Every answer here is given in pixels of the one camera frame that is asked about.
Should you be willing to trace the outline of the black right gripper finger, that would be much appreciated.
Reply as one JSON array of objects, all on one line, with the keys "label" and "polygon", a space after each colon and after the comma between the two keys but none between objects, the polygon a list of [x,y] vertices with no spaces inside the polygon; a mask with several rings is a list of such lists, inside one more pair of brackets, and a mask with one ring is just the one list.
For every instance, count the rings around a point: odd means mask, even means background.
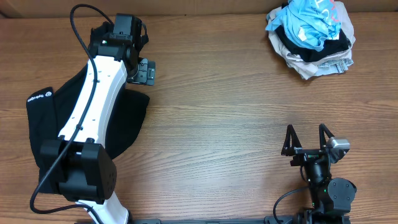
[{"label": "black right gripper finger", "polygon": [[332,138],[335,135],[326,127],[325,124],[319,125],[319,138],[320,138],[320,148],[323,149],[326,146],[326,136]]},{"label": "black right gripper finger", "polygon": [[282,146],[282,156],[294,156],[298,151],[302,150],[302,145],[298,139],[294,127],[289,124],[285,135],[284,145]]}]

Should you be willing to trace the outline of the light blue t-shirt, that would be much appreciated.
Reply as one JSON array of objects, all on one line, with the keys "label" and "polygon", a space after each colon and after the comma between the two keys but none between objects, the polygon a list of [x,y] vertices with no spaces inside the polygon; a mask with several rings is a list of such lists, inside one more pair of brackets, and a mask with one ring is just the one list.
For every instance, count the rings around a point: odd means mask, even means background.
[{"label": "light blue t-shirt", "polygon": [[320,52],[325,41],[340,38],[341,22],[334,0],[289,0],[268,22],[266,30],[278,27],[295,45]]}]

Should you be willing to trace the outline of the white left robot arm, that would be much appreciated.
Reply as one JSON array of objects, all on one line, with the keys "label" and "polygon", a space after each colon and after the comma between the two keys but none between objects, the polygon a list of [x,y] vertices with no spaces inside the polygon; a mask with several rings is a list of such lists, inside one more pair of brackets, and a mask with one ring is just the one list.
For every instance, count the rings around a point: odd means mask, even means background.
[{"label": "white left robot arm", "polygon": [[49,184],[52,193],[72,202],[61,210],[84,208],[94,223],[133,222],[114,191],[117,154],[107,150],[106,136],[125,85],[154,85],[155,62],[139,55],[149,38],[138,17],[117,14],[110,24],[111,31],[84,47],[89,57],[85,81],[71,115],[56,138],[40,148],[45,174],[30,199],[34,212],[39,190]]}]

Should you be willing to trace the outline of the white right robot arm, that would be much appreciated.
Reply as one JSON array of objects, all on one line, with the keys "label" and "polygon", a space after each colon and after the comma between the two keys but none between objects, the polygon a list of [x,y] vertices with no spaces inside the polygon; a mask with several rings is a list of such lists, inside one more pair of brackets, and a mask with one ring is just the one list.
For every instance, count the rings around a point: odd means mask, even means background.
[{"label": "white right robot arm", "polygon": [[288,195],[309,190],[312,207],[303,208],[289,218],[289,223],[349,223],[347,214],[351,211],[351,203],[357,193],[357,188],[351,181],[343,178],[333,178],[331,165],[336,164],[348,153],[350,143],[345,138],[338,138],[324,125],[319,125],[320,147],[304,149],[299,141],[294,127],[287,126],[283,156],[291,156],[290,165],[300,168],[301,178],[307,183],[305,187],[283,194],[275,202],[273,216],[277,223],[276,207]]}]

